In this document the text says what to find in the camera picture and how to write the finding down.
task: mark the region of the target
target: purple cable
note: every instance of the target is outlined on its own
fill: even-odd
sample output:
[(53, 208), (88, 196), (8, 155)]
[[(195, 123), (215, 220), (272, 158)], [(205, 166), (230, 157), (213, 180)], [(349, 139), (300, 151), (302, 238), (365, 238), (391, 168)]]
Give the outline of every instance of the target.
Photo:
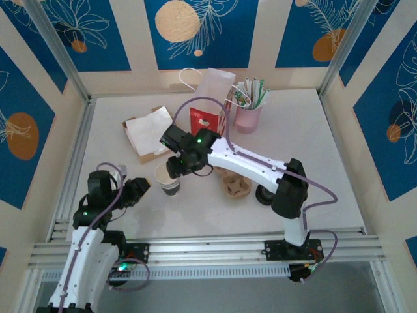
[(113, 208), (113, 206), (116, 204), (116, 202), (119, 200), (119, 198), (120, 198), (120, 196), (121, 196), (121, 194), (122, 194), (122, 191), (123, 191), (123, 174), (122, 174), (122, 172), (120, 171), (120, 169), (116, 166), (116, 165), (114, 165), (114, 164), (112, 164), (112, 163), (109, 163), (109, 162), (104, 162), (104, 163), (100, 163), (99, 165), (97, 165), (97, 168), (96, 168), (96, 170), (98, 170), (101, 166), (103, 166), (103, 165), (108, 165), (108, 166), (111, 166), (112, 168), (114, 168), (116, 171), (117, 171), (117, 173), (119, 173), (119, 177), (120, 177), (120, 179), (121, 179), (121, 182), (120, 182), (120, 189), (119, 189), (119, 192), (117, 193), (117, 195), (116, 195), (116, 198), (109, 204), (109, 206), (103, 211), (103, 212), (101, 212), (92, 222), (91, 222), (91, 224), (89, 225), (89, 227), (87, 227), (87, 229), (85, 230), (85, 232), (84, 232), (84, 234), (83, 234), (83, 236), (81, 237), (81, 239), (79, 240), (79, 243), (78, 243), (78, 249), (77, 250), (75, 250), (74, 251), (74, 255), (72, 256), (72, 259), (71, 259), (71, 263), (70, 263), (70, 267), (68, 268), (68, 272), (67, 272), (67, 274), (66, 274), (66, 277), (65, 277), (65, 281), (64, 281), (64, 286), (63, 286), (63, 294), (62, 294), (62, 296), (61, 296), (61, 300), (59, 301), (59, 308), (58, 308), (58, 313), (63, 313), (63, 307), (64, 307), (64, 302), (65, 302), (65, 297), (66, 297), (66, 291), (68, 290), (68, 284), (69, 284), (69, 282), (70, 282), (70, 279), (71, 279), (71, 274), (72, 274), (72, 271), (74, 270), (74, 266), (75, 266), (75, 262), (76, 262), (76, 260), (77, 260), (77, 256), (78, 256), (78, 254), (79, 254), (79, 252), (81, 251), (81, 246), (83, 245), (83, 243), (84, 243), (84, 240), (85, 240), (85, 238), (87, 237), (87, 235), (88, 235), (88, 233), (90, 232), (90, 230), (93, 228), (93, 226), (105, 215), (105, 214), (107, 214), (107, 212), (108, 211), (110, 211), (112, 208)]
[(107, 284), (109, 286), (111, 286), (111, 289), (114, 289), (114, 290), (117, 290), (117, 291), (120, 291), (120, 292), (134, 292), (134, 291), (142, 290), (144, 287), (147, 286), (147, 284), (149, 283), (149, 278), (151, 277), (151, 271), (149, 270), (148, 265), (146, 265), (145, 262), (143, 262), (143, 261), (141, 261), (139, 259), (136, 259), (136, 258), (126, 258), (126, 259), (123, 259), (121, 261), (117, 261), (115, 263), (115, 265), (120, 265), (121, 263), (124, 263), (126, 261), (136, 262), (136, 263), (141, 264), (141, 265), (143, 265), (145, 267), (146, 272), (147, 272), (148, 275), (147, 275), (146, 280), (144, 281), (144, 283), (142, 283), (142, 285), (140, 285), (138, 287), (124, 289), (124, 288), (119, 288), (119, 287), (113, 287), (112, 285), (110, 285), (109, 278), (108, 278), (107, 279)]
[[(242, 153), (242, 152), (239, 152), (239, 151), (235, 151), (235, 148), (233, 147), (233, 144), (230, 141), (230, 135), (229, 135), (229, 128), (230, 128), (230, 116), (229, 116), (229, 112), (226, 110), (226, 107), (220, 101), (218, 101), (218, 100), (216, 100), (214, 98), (211, 98), (211, 97), (195, 97), (195, 98), (191, 98), (190, 100), (187, 100), (186, 102), (184, 102), (183, 104), (181, 104), (181, 106), (175, 112), (175, 115), (174, 115), (174, 118), (173, 118), (173, 122), (172, 123), (175, 124), (175, 121), (177, 120), (178, 114), (183, 109), (183, 107), (185, 107), (187, 104), (189, 104), (189, 103), (191, 103), (193, 101), (196, 101), (196, 100), (209, 100), (209, 101), (213, 101), (213, 102), (217, 103), (222, 108), (223, 112), (226, 115), (226, 125), (227, 125), (227, 127), (226, 127), (225, 138), (226, 138), (227, 145), (229, 146), (229, 148), (232, 151), (234, 151), (237, 155), (240, 155), (240, 156), (242, 156), (244, 158), (247, 158), (249, 160), (252, 160), (252, 161), (254, 161), (256, 163), (259, 163), (261, 165), (267, 166), (269, 168), (273, 168), (274, 167), (273, 165), (269, 164), (268, 162), (259, 160), (258, 158), (255, 158), (254, 156), (247, 155), (246, 153)], [(325, 186), (323, 186), (323, 185), (321, 185), (319, 183), (316, 183), (315, 181), (312, 181), (311, 179), (308, 179), (307, 177), (301, 176), (301, 175), (296, 174), (296, 173), (293, 173), (291, 171), (283, 170), (283, 169), (281, 169), (279, 167), (276, 167), (276, 170), (278, 170), (278, 171), (280, 171), (280, 172), (282, 172), (284, 174), (287, 174), (287, 175), (293, 176), (295, 178), (298, 178), (301, 181), (305, 181), (305, 182), (313, 185), (314, 187), (317, 187), (317, 188), (321, 189), (322, 191), (326, 192), (327, 194), (331, 195), (331, 197), (333, 198), (332, 200), (322, 201), (322, 202), (317, 202), (317, 203), (310, 204), (310, 205), (306, 206), (302, 210), (303, 226), (304, 226), (304, 229), (306, 231), (308, 231), (308, 228), (307, 228), (307, 216), (306, 216), (306, 212), (308, 210), (310, 210), (310, 209), (312, 209), (314, 207), (318, 207), (320, 205), (333, 204), (333, 203), (336, 203), (338, 201), (338, 197), (336, 196), (336, 194), (334, 192), (332, 192), (330, 189), (326, 188)], [(334, 236), (334, 239), (335, 239), (334, 240), (334, 245), (333, 245), (330, 253), (327, 255), (327, 257), (322, 262), (321, 266), (323, 266), (332, 257), (333, 252), (335, 251), (335, 249), (336, 249), (336, 247), (338, 245), (338, 236), (336, 235), (336, 233), (334, 231), (331, 231), (331, 230), (310, 230), (310, 232), (311, 233), (331, 233)]]

